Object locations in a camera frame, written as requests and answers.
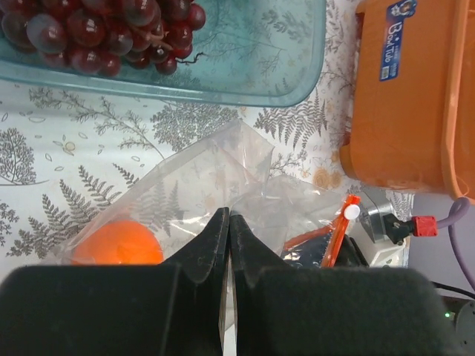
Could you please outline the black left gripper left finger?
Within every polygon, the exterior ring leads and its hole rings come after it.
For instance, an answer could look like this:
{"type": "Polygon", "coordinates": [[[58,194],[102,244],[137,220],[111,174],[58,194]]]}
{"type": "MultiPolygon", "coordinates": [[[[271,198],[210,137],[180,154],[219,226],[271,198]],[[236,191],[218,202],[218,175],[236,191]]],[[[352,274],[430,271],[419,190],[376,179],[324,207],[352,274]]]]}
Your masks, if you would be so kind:
{"type": "Polygon", "coordinates": [[[26,266],[1,283],[3,355],[221,355],[229,209],[155,266],[26,266]]]}

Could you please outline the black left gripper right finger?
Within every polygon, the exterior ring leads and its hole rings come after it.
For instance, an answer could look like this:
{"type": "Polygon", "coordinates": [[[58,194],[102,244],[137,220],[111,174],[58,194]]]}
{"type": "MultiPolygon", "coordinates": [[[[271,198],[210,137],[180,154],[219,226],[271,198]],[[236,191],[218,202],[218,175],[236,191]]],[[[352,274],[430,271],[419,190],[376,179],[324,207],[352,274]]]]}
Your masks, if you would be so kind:
{"type": "Polygon", "coordinates": [[[239,355],[453,355],[433,284],[407,268],[295,268],[230,219],[239,355]]]}

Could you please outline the fake orange fruit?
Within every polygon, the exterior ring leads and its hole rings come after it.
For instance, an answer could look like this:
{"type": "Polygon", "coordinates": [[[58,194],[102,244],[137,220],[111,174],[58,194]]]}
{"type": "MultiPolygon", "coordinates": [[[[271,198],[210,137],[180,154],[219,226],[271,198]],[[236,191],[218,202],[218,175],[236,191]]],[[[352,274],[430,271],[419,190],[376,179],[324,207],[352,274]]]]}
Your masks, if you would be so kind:
{"type": "Polygon", "coordinates": [[[110,222],[74,248],[73,265],[157,265],[163,250],[153,232],[133,220],[110,222]]]}

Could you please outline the clear zip top bag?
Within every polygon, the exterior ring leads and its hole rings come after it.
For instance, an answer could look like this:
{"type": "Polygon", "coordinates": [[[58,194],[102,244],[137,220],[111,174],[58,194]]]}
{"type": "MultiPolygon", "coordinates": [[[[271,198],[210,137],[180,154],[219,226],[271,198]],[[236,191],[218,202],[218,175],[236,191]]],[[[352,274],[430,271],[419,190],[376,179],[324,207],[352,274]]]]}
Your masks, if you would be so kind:
{"type": "Polygon", "coordinates": [[[332,266],[360,198],[316,188],[287,175],[271,177],[273,147],[242,122],[232,122],[159,163],[79,233],[55,247],[72,264],[75,247],[102,226],[133,220],[151,230],[164,260],[195,238],[219,208],[244,217],[279,257],[312,231],[332,234],[321,266],[332,266]]]}

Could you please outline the purple fake grape bunch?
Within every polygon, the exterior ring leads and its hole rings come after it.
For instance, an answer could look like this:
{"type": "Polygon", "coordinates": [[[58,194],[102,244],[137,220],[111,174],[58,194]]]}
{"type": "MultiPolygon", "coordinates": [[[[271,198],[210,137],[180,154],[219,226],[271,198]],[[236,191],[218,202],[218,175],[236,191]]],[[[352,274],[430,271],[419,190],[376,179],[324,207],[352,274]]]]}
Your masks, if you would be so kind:
{"type": "Polygon", "coordinates": [[[206,23],[194,1],[2,1],[1,34],[48,66],[114,77],[126,62],[170,76],[192,65],[193,34],[206,23]]]}

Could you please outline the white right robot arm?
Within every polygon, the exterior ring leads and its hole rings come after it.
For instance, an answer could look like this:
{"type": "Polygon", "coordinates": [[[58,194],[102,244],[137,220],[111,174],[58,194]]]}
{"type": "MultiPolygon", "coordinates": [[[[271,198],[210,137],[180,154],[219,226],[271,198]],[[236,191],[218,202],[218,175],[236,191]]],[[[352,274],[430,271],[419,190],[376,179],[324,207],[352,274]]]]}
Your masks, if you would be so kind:
{"type": "MultiPolygon", "coordinates": [[[[296,268],[321,267],[325,252],[329,249],[332,234],[312,231],[301,235],[301,241],[291,247],[285,246],[281,258],[296,268]]],[[[335,265],[338,267],[368,267],[366,259],[352,237],[344,236],[335,265]]],[[[474,296],[461,289],[434,283],[437,289],[462,294],[463,298],[444,296],[446,312],[456,332],[457,340],[467,355],[474,354],[474,296]]]]}

